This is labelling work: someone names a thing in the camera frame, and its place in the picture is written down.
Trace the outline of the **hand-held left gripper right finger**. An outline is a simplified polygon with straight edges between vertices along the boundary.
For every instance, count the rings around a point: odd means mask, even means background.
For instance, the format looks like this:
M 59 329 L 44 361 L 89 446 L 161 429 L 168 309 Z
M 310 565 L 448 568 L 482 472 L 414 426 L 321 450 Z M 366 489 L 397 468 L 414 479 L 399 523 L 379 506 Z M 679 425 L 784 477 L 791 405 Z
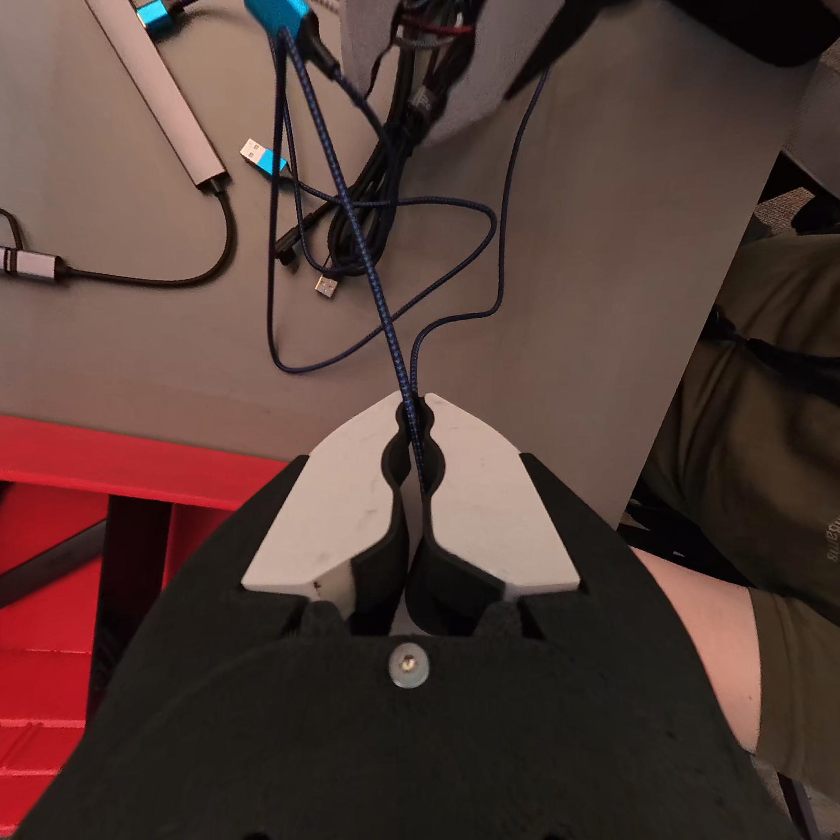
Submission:
M 578 590 L 581 577 L 520 450 L 439 395 L 426 394 L 418 409 L 423 531 L 406 584 L 414 624 L 468 636 L 495 603 Z

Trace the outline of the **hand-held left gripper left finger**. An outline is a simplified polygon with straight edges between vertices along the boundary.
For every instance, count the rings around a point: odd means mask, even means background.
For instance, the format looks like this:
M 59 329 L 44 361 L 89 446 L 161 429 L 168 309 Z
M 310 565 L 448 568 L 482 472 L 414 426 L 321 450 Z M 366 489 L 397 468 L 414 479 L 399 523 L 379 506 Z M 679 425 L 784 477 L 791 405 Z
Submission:
M 306 458 L 241 583 L 334 605 L 353 634 L 389 634 L 403 598 L 412 469 L 401 393 L 353 416 Z

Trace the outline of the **person's left forearm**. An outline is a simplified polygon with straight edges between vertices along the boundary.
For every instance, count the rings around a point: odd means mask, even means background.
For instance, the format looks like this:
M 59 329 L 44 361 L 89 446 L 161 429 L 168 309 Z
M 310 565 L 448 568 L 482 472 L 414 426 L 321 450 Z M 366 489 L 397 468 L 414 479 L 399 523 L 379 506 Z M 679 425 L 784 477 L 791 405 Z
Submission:
M 736 740 L 755 754 L 760 735 L 762 671 L 749 590 L 640 549 L 633 552 L 685 626 Z

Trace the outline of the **silver usb hub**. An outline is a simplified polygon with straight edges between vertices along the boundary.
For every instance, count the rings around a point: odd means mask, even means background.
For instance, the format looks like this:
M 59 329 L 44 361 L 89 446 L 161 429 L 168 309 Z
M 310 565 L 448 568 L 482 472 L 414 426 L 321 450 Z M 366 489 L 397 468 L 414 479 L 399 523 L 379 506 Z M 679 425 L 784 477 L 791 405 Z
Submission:
M 174 29 L 192 3 L 173 2 L 179 13 Z M 86 6 L 194 186 L 218 193 L 227 171 L 164 63 L 156 38 L 142 27 L 137 6 L 129 1 L 86 1 Z

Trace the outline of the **large blue usb plug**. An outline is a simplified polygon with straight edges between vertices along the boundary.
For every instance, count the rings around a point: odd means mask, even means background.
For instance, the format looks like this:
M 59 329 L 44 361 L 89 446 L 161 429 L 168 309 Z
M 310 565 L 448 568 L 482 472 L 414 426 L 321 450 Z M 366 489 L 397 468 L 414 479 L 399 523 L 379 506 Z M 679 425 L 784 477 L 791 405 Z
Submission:
M 287 56 L 309 62 L 331 81 L 342 75 L 339 61 L 322 41 L 317 15 L 305 1 L 244 1 L 251 16 Z

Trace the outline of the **red shelf unit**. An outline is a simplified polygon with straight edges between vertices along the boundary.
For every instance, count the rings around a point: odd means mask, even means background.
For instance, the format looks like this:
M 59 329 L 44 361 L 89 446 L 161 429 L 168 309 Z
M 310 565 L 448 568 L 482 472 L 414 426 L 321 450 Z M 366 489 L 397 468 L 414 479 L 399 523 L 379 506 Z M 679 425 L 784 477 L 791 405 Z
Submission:
M 285 463 L 2 416 L 2 837 L 85 727 L 109 503 L 171 513 L 151 582 L 186 558 Z

